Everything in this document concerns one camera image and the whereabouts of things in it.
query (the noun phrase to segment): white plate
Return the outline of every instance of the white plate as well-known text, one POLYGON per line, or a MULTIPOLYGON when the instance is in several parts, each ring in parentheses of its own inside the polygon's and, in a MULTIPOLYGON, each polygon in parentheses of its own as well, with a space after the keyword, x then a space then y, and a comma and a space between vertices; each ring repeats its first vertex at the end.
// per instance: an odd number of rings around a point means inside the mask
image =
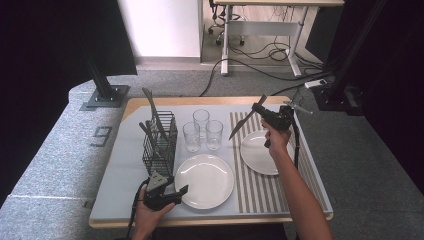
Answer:
POLYGON ((214 208, 230 196, 234 175, 230 166, 213 155, 197 155, 187 159, 175 174, 175 189, 188 184, 182 200, 197 209, 214 208))
MULTIPOLYGON (((259 130, 247 135, 240 146, 241 156, 247 166, 254 171, 265 175, 277 175, 278 171, 274 160, 269 155, 268 148, 264 146, 266 132, 259 130)), ((290 143, 287 144, 287 151, 293 160, 294 150, 290 143)))

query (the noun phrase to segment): power strip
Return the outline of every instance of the power strip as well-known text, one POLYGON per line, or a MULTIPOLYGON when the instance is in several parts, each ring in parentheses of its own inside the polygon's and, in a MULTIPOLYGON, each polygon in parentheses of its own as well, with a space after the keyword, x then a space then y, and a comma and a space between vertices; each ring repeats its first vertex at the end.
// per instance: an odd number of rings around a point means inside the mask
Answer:
POLYGON ((306 82, 305 87, 311 88, 311 87, 323 86, 323 85, 326 85, 327 83, 328 82, 325 81, 324 79, 319 79, 319 80, 315 80, 315 81, 306 82))

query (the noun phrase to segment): wire basket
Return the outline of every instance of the wire basket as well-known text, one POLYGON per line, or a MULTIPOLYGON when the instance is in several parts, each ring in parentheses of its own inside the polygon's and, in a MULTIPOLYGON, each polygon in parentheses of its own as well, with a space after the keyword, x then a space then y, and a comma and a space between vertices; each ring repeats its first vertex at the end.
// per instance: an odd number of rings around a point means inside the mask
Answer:
POLYGON ((144 138, 143 163, 149 176, 158 172, 164 177, 172 176, 174 170, 175 149, 177 145, 177 125, 171 111, 157 111, 159 120, 165 130, 167 139, 162 137, 155 117, 150 121, 153 141, 144 138))

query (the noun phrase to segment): hand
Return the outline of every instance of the hand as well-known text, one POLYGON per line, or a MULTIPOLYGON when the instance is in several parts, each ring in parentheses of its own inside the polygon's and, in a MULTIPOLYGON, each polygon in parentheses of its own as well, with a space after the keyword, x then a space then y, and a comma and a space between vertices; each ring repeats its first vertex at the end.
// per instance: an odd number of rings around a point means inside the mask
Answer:
POLYGON ((269 125, 265 119, 261 120, 262 126, 268 129, 268 132, 265 135, 267 140, 271 141, 271 146, 269 146, 269 154, 274 159, 274 161, 281 156, 281 154, 288 155, 287 152, 287 143, 289 142, 291 132, 287 131, 278 131, 269 125))
POLYGON ((146 188, 143 187, 140 191, 140 196, 138 197, 133 240, 147 239, 153 230, 155 230, 160 219, 175 206, 175 203, 170 203, 159 211, 153 211, 144 205, 143 197, 145 192, 146 188))

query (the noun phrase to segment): clear glass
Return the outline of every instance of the clear glass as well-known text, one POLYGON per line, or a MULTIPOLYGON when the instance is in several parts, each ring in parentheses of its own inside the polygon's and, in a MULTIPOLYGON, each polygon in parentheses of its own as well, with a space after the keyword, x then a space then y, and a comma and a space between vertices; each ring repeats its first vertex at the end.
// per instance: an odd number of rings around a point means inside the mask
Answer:
POLYGON ((184 140, 189 152, 196 152, 200 149, 200 127, 195 122, 188 122, 183 127, 184 140))
POLYGON ((217 120, 212 120, 206 125, 206 144, 210 150, 221 148, 222 128, 222 123, 217 120))
POLYGON ((205 109, 196 110, 193 113, 193 120, 200 126, 200 138, 205 138, 206 124, 209 122, 209 112, 205 109))

